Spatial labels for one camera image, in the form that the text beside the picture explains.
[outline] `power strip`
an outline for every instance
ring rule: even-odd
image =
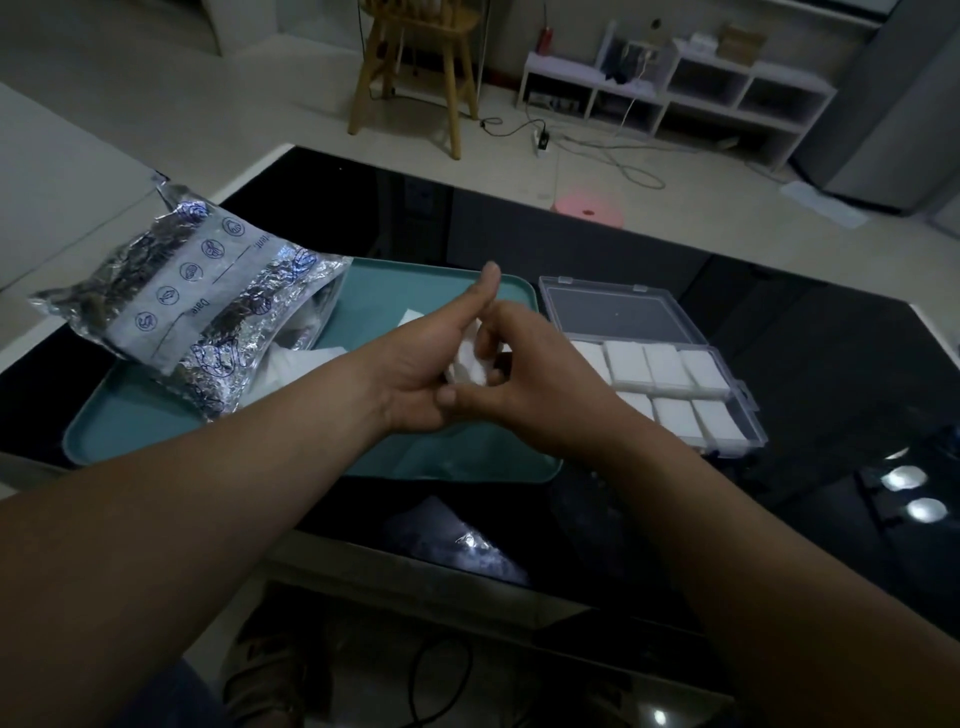
[[[534,127],[534,154],[537,157],[546,157],[551,149],[553,147],[550,145],[550,132]]]

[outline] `silver foil bag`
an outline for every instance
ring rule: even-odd
[[[272,341],[313,347],[353,258],[270,235],[185,187],[159,192],[168,214],[86,280],[32,301],[214,419],[237,408]]]

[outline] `pink object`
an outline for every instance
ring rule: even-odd
[[[553,204],[553,211],[609,225],[611,228],[623,227],[623,213],[616,205],[586,192],[574,192],[560,198]]]

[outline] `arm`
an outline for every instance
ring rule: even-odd
[[[0,715],[102,724],[267,548],[393,430],[445,423],[437,377],[496,293],[430,316],[215,424],[0,502]]]
[[[540,316],[496,303],[478,354],[502,339],[510,381],[444,388],[451,411],[589,463],[658,549],[768,724],[955,725],[960,644],[744,495],[621,401]]]

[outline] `cardboard box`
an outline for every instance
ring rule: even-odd
[[[763,33],[753,33],[735,25],[728,25],[720,34],[717,58],[743,65],[753,65],[766,42],[767,36]]]

